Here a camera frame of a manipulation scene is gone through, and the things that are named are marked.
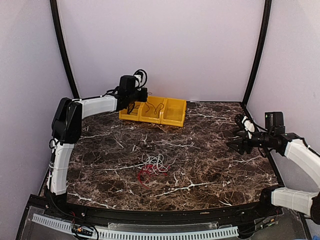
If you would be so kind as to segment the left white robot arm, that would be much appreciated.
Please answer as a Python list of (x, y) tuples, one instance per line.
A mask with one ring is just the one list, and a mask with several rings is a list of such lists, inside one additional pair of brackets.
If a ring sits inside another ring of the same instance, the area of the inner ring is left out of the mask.
[(62, 98), (51, 124), (51, 159), (46, 194), (50, 197), (66, 196), (70, 157), (81, 137), (84, 118), (106, 112), (119, 112), (135, 102), (146, 102), (147, 98), (146, 87), (133, 87), (129, 90), (121, 89), (119, 86), (96, 97)]

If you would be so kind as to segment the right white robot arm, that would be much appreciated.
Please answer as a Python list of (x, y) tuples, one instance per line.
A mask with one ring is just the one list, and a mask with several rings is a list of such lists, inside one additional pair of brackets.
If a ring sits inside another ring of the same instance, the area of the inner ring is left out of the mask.
[[(251, 153), (253, 148), (275, 150), (297, 164), (318, 186), (320, 185), (320, 154), (295, 133), (249, 132), (229, 141), (226, 145), (240, 155)], [(287, 208), (311, 218), (320, 224), (320, 192), (293, 190), (287, 187), (269, 187), (262, 190), (255, 213), (266, 217), (275, 207)]]

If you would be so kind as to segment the left yellow plastic bin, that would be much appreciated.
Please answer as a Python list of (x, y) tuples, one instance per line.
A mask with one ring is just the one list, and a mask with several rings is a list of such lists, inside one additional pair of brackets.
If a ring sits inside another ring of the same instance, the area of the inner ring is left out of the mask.
[(119, 112), (119, 119), (139, 121), (140, 102), (130, 103), (129, 106)]

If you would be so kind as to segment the yellow plastic bin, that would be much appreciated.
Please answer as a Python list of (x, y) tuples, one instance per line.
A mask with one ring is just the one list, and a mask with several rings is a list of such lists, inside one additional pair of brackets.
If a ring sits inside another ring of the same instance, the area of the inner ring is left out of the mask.
[(119, 112), (119, 119), (139, 121), (140, 102), (130, 103), (129, 106)]
[(139, 121), (145, 123), (160, 124), (165, 109), (165, 98), (149, 96), (147, 102), (141, 104)]
[(175, 127), (183, 127), (186, 117), (187, 101), (177, 98), (165, 98), (160, 123)]

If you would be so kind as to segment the middle yellow plastic bin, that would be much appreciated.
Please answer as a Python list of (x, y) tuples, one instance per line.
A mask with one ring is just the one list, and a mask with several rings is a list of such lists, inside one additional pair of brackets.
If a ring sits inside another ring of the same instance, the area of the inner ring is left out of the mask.
[(149, 96), (147, 102), (141, 104), (139, 121), (145, 123), (160, 124), (165, 109), (165, 98)]

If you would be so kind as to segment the right yellow plastic bin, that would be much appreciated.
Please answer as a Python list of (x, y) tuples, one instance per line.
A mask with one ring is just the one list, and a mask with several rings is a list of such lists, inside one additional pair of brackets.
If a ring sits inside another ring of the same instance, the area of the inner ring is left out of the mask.
[(177, 98), (165, 98), (160, 123), (175, 127), (183, 127), (186, 117), (187, 101)]

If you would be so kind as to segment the black front rail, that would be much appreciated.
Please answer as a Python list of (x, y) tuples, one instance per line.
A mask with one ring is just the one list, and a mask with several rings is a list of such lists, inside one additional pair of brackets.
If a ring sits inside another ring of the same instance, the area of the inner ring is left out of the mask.
[(138, 224), (138, 225), (184, 225), (217, 222), (219, 224), (247, 224), (261, 218), (256, 210), (257, 203), (249, 203), (238, 206), (222, 208), (210, 208), (207, 210), (183, 210), (183, 211), (133, 211), (115, 210), (100, 207), (84, 206), (66, 203), (62, 209), (66, 213), (75, 213), (76, 217), (85, 221), (107, 225)]

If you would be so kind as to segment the left black frame post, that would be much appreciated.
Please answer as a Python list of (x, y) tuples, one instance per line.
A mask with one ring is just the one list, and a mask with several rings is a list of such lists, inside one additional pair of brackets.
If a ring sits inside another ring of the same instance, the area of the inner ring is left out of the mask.
[(59, 9), (58, 9), (58, 1), (57, 0), (50, 0), (50, 9), (51, 9), (51, 15), (52, 15), (52, 20), (53, 20), (53, 25), (54, 25), (54, 30), (55, 30), (55, 35), (56, 35), (56, 40), (58, 43), (58, 48), (61, 56), (61, 60), (63, 63), (63, 67), (65, 70), (65, 74), (67, 77), (68, 85), (70, 87), (72, 96), (74, 99), (79, 99), (80, 94), (78, 91), (78, 88), (76, 86), (76, 81), (72, 72), (71, 64), (69, 61), (69, 56), (65, 44), (65, 39), (64, 39), (64, 34), (63, 34), (63, 28), (61, 24), (61, 18), (59, 14)]

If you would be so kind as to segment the black frame post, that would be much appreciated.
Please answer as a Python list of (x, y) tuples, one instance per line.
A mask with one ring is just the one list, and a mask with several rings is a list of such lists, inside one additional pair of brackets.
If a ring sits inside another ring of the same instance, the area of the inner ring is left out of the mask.
[(72, 96), (74, 99), (79, 99), (80, 94), (78, 91), (78, 88), (76, 86), (76, 81), (72, 72), (71, 64), (69, 61), (69, 56), (65, 44), (65, 39), (64, 39), (64, 34), (63, 34), (63, 28), (61, 24), (61, 18), (59, 14), (59, 9), (58, 9), (58, 1), (57, 0), (50, 0), (50, 9), (51, 9), (51, 15), (52, 15), (52, 20), (53, 20), (53, 25), (54, 25), (54, 30), (55, 30), (55, 35), (56, 35), (56, 40), (58, 43), (58, 48), (61, 56), (61, 60), (63, 63), (63, 67), (65, 70), (65, 74), (67, 77), (68, 85), (70, 87)]
[(252, 63), (252, 68), (250, 71), (248, 83), (245, 89), (245, 93), (242, 99), (242, 104), (246, 107), (248, 105), (248, 102), (250, 100), (250, 96), (254, 87), (254, 83), (257, 77), (258, 69), (260, 66), (265, 40), (267, 36), (268, 26), (269, 26), (269, 20), (270, 20), (270, 14), (271, 14), (271, 8), (272, 8), (272, 0), (265, 0), (264, 1), (264, 8), (263, 8), (263, 14), (262, 14), (262, 20), (261, 20), (261, 27), (259, 31), (259, 37), (258, 42), (256, 46), (256, 51)]

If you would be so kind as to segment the right black frame post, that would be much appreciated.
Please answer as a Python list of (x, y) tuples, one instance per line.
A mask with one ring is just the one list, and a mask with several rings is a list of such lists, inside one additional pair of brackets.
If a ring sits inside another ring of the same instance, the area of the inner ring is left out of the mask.
[(268, 26), (269, 26), (269, 20), (270, 20), (270, 14), (271, 14), (271, 8), (272, 8), (272, 0), (265, 0), (264, 1), (264, 8), (263, 8), (263, 14), (262, 14), (262, 20), (261, 20), (261, 27), (259, 31), (259, 37), (258, 42), (256, 46), (256, 51), (252, 63), (252, 68), (250, 71), (248, 83), (245, 89), (245, 93), (242, 99), (242, 104), (246, 107), (248, 105), (248, 102), (250, 100), (250, 96), (254, 87), (254, 83), (257, 77), (258, 69), (260, 66), (265, 40), (267, 36)]

